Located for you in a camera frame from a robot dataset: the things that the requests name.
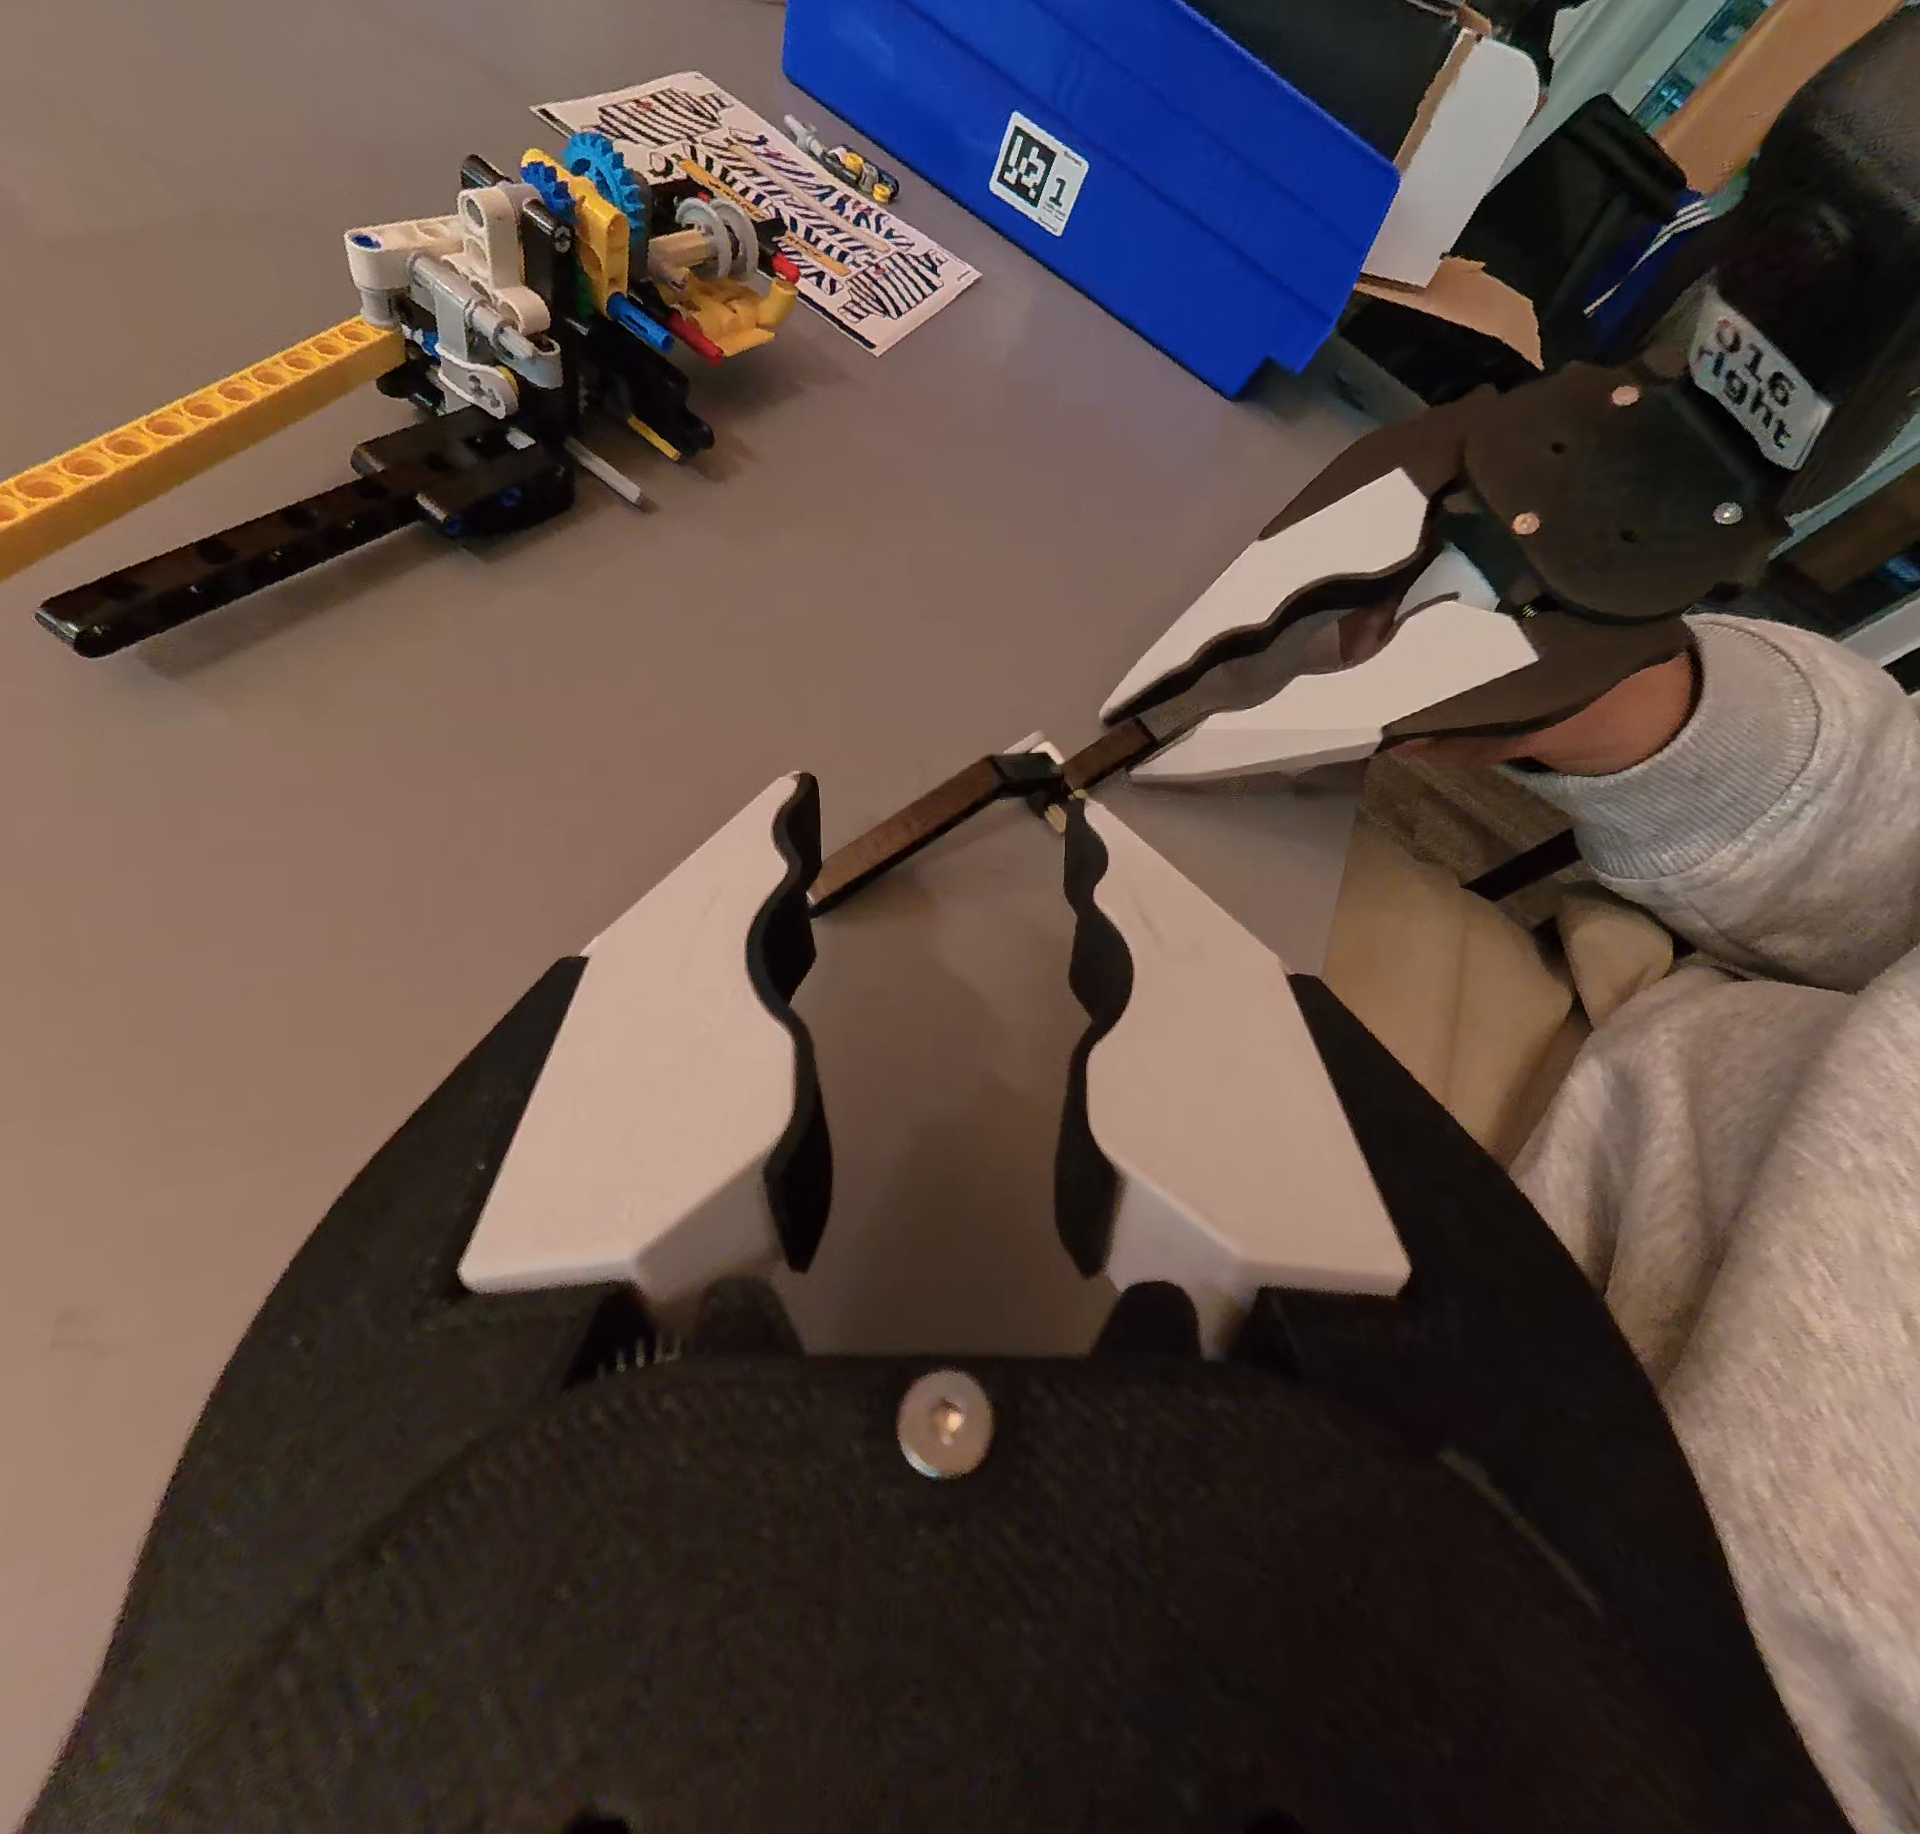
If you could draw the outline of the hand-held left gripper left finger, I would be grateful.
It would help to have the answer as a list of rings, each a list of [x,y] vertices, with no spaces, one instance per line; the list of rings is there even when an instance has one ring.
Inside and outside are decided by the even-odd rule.
[[[467,1293],[621,1283],[690,1308],[812,1266],[831,1143],[810,1032],[812,773],[773,778],[609,923],[459,1262]]]

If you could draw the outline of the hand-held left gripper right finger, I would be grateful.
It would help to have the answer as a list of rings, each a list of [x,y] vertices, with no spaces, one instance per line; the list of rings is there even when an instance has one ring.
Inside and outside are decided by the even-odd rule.
[[[1086,1277],[1174,1291],[1199,1346],[1259,1293],[1409,1280],[1283,961],[1098,801],[1065,819],[1068,988],[1056,1229]]]

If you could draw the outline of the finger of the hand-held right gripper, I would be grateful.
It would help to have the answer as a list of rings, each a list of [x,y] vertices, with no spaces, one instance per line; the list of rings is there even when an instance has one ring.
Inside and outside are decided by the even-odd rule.
[[[1153,718],[1180,737],[1316,676],[1302,647],[1363,606],[1404,603],[1442,551],[1440,519],[1412,479],[1390,472],[1250,542],[1115,684],[1104,734]]]
[[[1364,663],[1302,676],[1240,711],[1201,718],[1130,778],[1199,787],[1371,756],[1400,718],[1425,714],[1535,663],[1523,623],[1457,600],[1413,611]]]

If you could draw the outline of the black bent lego beam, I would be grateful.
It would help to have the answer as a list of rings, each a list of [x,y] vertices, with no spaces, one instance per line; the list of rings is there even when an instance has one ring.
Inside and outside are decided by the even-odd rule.
[[[1168,720],[1128,718],[1068,756],[1054,754],[1037,737],[1006,753],[989,753],[825,858],[805,892],[808,913],[823,918],[836,912],[1000,801],[1016,800],[1046,812],[1142,765],[1174,737],[1175,729]]]

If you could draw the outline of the person's right forearm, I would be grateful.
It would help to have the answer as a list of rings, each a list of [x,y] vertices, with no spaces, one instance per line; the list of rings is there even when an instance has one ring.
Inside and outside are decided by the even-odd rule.
[[[1918,718],[1880,668],[1816,634],[1692,620],[1697,698],[1611,773],[1509,765],[1573,823],[1599,882],[1753,978],[1859,993],[1916,959]]]

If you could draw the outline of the multicoloured lego model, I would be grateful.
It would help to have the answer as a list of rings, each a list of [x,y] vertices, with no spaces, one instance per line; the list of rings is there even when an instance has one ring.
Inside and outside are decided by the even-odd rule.
[[[800,274],[780,215],[701,165],[642,179],[602,133],[515,172],[467,156],[450,215],[359,226],[359,313],[83,441],[2,488],[6,579],[373,387],[410,418],[358,444],[343,484],[47,598],[36,622],[100,661],[299,574],[431,528],[451,544],[571,510],[578,479],[650,499],[595,454],[605,421],[673,463],[706,454],[683,349],[724,363],[780,330]]]

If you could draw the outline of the person's right hand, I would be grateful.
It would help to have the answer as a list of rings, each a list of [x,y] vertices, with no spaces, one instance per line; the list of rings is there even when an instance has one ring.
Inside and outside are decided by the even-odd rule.
[[[1502,743],[1498,764],[1527,773],[1605,778],[1640,768],[1691,725],[1703,689],[1692,647],[1633,674],[1575,717]]]

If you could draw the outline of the person's legs beige trousers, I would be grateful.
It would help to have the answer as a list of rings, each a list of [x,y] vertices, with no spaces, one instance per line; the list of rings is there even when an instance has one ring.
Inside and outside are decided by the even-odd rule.
[[[1666,929],[1602,888],[1566,888],[1535,934],[1361,819],[1323,981],[1509,1165],[1589,1033],[1674,962]]]

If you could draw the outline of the black bag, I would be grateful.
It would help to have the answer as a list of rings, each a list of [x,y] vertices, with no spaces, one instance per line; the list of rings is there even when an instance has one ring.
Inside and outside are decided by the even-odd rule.
[[[1692,254],[1743,190],[1746,172],[1692,186],[1651,133],[1596,94],[1486,193],[1457,256],[1532,306],[1545,371],[1617,359],[1685,285]]]

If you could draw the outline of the cardboard box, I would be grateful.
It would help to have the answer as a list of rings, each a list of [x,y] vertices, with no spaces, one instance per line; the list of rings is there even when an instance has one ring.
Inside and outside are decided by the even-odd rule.
[[[1431,315],[1543,366],[1520,289],[1454,256],[1543,85],[1469,0],[1183,0],[1394,170],[1355,295]]]

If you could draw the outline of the wooden beam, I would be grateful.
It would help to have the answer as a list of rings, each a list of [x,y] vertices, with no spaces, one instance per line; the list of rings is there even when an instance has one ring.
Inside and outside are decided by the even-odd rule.
[[[1789,101],[1907,0],[1779,0],[1659,127],[1655,141],[1699,195],[1724,186]]]

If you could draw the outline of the zebra striped sticker sheet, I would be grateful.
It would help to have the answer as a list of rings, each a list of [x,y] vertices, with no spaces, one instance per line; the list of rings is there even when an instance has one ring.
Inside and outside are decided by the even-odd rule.
[[[564,141],[597,133],[646,183],[658,224],[669,190],[731,203],[771,237],[799,303],[881,356],[976,282],[972,267],[911,228],[887,199],[825,163],[797,118],[773,123],[695,71],[664,75],[534,117]]]

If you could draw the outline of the blue plastic bin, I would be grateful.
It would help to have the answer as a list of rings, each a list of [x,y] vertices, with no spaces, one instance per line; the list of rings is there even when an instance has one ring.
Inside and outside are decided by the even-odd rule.
[[[1320,351],[1399,190],[1185,0],[786,0],[780,64],[1228,398]]]

